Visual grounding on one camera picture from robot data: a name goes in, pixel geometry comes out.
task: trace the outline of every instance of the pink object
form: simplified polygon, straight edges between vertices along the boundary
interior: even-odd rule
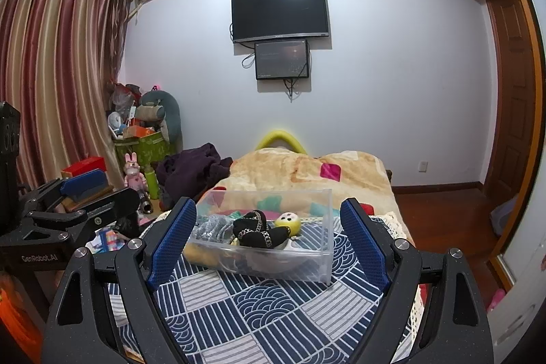
[[[421,292],[421,300],[423,304],[427,304],[428,297],[428,284],[419,284],[419,290]]]
[[[226,187],[214,187],[212,190],[219,190],[219,191],[226,191]],[[224,201],[224,193],[213,193],[212,194],[212,200],[214,201],[214,204],[220,208],[222,206],[222,202]]]
[[[140,173],[140,165],[137,162],[137,154],[125,154],[125,187],[130,187],[133,190],[148,190],[148,183],[142,173]]]
[[[320,167],[320,177],[340,181],[341,167],[336,163],[324,163]]]
[[[504,296],[506,296],[506,292],[504,291],[504,289],[498,289],[495,292],[495,295],[493,295],[493,299],[491,300],[491,303],[487,307],[487,311],[492,311],[495,307],[497,307],[497,305],[499,304],[499,302],[502,301]]]

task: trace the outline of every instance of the bed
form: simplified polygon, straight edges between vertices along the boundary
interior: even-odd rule
[[[393,238],[412,241],[400,217],[380,159],[359,151],[312,158],[284,148],[264,148],[234,161],[227,190],[332,190],[332,284],[264,279],[224,273],[178,261],[156,300],[190,362],[343,363],[365,332],[382,294],[366,280],[339,223],[346,198],[373,206],[375,220]],[[127,350],[138,347],[124,318],[116,285],[109,290]],[[417,292],[393,362],[411,351],[422,316]]]

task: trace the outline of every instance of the beige blanket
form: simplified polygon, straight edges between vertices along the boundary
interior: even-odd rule
[[[322,177],[321,171],[327,170],[323,176],[332,177],[339,170],[323,168],[323,164],[339,166],[340,180]],[[315,159],[285,148],[263,148],[234,161],[230,176],[216,186],[252,191],[331,189],[335,209],[339,209],[345,199],[356,198],[358,202],[372,205],[376,215],[394,214],[405,238],[411,240],[383,162],[362,151],[343,151]]]

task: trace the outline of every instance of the striped curtain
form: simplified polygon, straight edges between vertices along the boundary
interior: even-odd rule
[[[0,101],[21,112],[19,180],[35,188],[88,158],[121,172],[105,118],[110,0],[0,0]]]

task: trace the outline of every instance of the pink bunny toy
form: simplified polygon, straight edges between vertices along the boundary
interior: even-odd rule
[[[140,173],[140,166],[137,162],[137,154],[133,153],[129,156],[129,153],[125,154],[125,187],[131,187],[133,190],[146,190],[148,191],[148,184],[146,178]]]

